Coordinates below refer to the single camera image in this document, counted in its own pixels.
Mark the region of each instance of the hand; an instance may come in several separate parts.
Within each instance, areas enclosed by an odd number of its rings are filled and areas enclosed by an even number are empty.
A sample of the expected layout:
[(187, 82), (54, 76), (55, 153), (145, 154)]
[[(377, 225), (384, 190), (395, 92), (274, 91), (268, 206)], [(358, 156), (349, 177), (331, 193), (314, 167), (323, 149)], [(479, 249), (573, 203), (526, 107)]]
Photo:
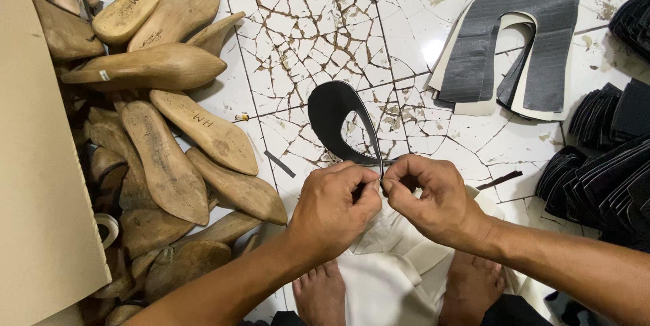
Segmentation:
[[(490, 217), (467, 195), (454, 164), (413, 154), (401, 156), (384, 174), (384, 195), (428, 239), (467, 251), (490, 232)], [(422, 188), (420, 198), (413, 196)]]
[[(298, 251), (319, 265), (350, 247), (382, 208), (378, 179), (379, 174), (351, 161), (314, 170), (288, 224), (288, 237)], [(353, 192), (363, 185), (354, 201)]]

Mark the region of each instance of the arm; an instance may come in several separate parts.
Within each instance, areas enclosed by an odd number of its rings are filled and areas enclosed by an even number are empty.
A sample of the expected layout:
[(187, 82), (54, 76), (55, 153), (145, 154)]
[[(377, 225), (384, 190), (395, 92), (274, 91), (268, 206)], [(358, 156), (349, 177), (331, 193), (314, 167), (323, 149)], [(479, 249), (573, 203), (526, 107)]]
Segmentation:
[(383, 185), (388, 203), (427, 238), (523, 272), (614, 322), (650, 320), (650, 255), (490, 217), (448, 161), (402, 156)]
[[(379, 174), (346, 161), (312, 172), (286, 231), (176, 289), (125, 325), (234, 325), (265, 298), (342, 254), (381, 210)], [(360, 184), (361, 197), (352, 192)]]

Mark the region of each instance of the black fabric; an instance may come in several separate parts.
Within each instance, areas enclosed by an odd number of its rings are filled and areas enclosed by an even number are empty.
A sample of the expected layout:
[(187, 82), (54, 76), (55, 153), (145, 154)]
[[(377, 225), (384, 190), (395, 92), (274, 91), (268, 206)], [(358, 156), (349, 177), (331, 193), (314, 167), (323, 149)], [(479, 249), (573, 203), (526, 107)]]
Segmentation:
[(485, 312), (481, 326), (549, 326), (535, 308), (521, 296), (502, 294)]
[[(382, 160), (377, 132), (372, 125), (368, 110), (352, 86), (343, 81), (325, 82), (311, 92), (308, 104), (311, 128), (325, 148), (342, 160), (350, 160), (361, 165), (379, 165), (381, 174), (384, 175), (383, 163), (394, 162), (394, 160)], [(354, 150), (341, 137), (341, 128), (351, 111), (356, 112), (362, 120), (370, 137), (375, 157)]]
[[(240, 321), (237, 326), (269, 326), (269, 324), (263, 320)], [(307, 324), (293, 311), (278, 311), (273, 316), (270, 326), (307, 326)]]

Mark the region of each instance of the bare foot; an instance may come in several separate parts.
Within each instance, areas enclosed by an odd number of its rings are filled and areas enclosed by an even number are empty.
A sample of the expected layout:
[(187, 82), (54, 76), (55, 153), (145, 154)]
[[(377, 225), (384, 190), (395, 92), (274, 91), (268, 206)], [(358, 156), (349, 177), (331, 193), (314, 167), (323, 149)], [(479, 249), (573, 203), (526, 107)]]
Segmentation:
[(456, 251), (447, 273), (440, 326), (479, 326), (506, 288), (501, 264)]
[(345, 283), (336, 260), (294, 280), (293, 294), (308, 326), (345, 326)]

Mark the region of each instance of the white tile floor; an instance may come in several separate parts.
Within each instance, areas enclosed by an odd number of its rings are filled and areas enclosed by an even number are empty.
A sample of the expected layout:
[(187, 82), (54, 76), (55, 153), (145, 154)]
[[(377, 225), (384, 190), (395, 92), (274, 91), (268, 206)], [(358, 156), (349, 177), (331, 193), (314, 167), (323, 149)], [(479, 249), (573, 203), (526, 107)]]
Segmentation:
[[(606, 25), (626, 0), (581, 0), (571, 65), (571, 110), (589, 91), (635, 77), (650, 83), (650, 66), (614, 39)], [(227, 38), (228, 69), (192, 96), (210, 112), (237, 123), (254, 143), (260, 177), (274, 184), (289, 213), (305, 177), (337, 161), (309, 125), (307, 98), (318, 84), (348, 81), (359, 90), (378, 128), (384, 157), (408, 152), (456, 164), (467, 183), (480, 185), (513, 170), (524, 176), (487, 190), (508, 220), (596, 237), (587, 227), (543, 211), (534, 186), (550, 157), (572, 137), (560, 123), (530, 123), (497, 108), (491, 116), (451, 115), (433, 105), (427, 78), (453, 23), (471, 0), (222, 0), (217, 18), (245, 11)], [(495, 65), (507, 71), (524, 43), (516, 29), (500, 37)], [(354, 119), (342, 134), (367, 151)], [(271, 163), (279, 157), (296, 176)], [(282, 289), (249, 315), (270, 321), (285, 310)]]

